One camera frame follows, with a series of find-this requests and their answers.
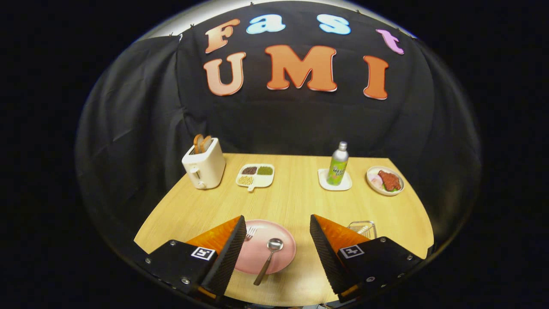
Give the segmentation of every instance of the pink plate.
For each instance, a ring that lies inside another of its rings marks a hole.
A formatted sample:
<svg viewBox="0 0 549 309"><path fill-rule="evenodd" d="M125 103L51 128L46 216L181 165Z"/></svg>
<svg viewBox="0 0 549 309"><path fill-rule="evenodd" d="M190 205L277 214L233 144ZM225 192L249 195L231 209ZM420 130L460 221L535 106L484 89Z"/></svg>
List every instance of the pink plate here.
<svg viewBox="0 0 549 309"><path fill-rule="evenodd" d="M295 256L296 246L294 237L287 229L266 220L246 221L246 227L257 227L257 231L254 237L245 240L242 244L234 269L244 273L259 274L263 264L271 254L271 251L267 248L267 242L271 238L281 239L284 242L284 247L282 250L273 253L267 274L279 272L290 265Z"/></svg>

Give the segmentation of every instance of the bottle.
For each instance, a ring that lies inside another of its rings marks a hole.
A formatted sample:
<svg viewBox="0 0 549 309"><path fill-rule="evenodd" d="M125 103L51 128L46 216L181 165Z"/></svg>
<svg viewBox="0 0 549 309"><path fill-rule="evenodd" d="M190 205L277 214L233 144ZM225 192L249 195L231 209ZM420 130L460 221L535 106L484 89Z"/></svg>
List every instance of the bottle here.
<svg viewBox="0 0 549 309"><path fill-rule="evenodd" d="M347 142L339 142L339 148L334 151L332 162L330 162L330 169L328 170L328 179L326 179L326 182L329 185L339 186L341 184L348 160Z"/></svg>

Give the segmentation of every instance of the blue letter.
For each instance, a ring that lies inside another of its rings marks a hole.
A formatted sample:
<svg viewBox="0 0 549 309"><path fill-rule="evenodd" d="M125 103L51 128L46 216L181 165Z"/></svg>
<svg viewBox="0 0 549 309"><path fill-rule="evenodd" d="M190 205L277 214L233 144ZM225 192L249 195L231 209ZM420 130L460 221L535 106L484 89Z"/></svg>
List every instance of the blue letter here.
<svg viewBox="0 0 549 309"><path fill-rule="evenodd" d="M321 22L320 29L327 33L337 33L341 35L351 33L351 28L347 27L349 22L343 17L320 14L316 19Z"/></svg>
<svg viewBox="0 0 549 309"><path fill-rule="evenodd" d="M282 24L282 17L276 14L268 14L256 17L250 21L251 26L246 29L249 34L258 34L265 31L279 32L286 28L286 25Z"/></svg>

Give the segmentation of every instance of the toaster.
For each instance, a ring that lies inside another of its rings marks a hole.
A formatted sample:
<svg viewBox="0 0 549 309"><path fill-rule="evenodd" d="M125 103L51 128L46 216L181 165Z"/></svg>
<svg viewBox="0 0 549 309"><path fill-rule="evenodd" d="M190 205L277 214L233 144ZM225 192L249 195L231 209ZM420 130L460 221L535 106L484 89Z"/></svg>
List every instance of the toaster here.
<svg viewBox="0 0 549 309"><path fill-rule="evenodd" d="M191 183L197 189L212 189L219 185L225 171L225 158L219 139L212 137L211 145L204 153L194 153L192 146L181 159Z"/></svg>

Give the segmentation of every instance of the green beans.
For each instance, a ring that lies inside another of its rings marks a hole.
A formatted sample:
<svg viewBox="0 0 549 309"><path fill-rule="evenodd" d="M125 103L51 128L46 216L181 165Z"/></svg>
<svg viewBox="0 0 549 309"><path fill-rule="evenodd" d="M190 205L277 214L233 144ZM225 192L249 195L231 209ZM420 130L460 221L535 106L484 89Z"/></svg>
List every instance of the green beans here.
<svg viewBox="0 0 549 309"><path fill-rule="evenodd" d="M273 174L273 169L271 167L268 167L268 166L262 166L257 171L257 174L258 175L272 175Z"/></svg>

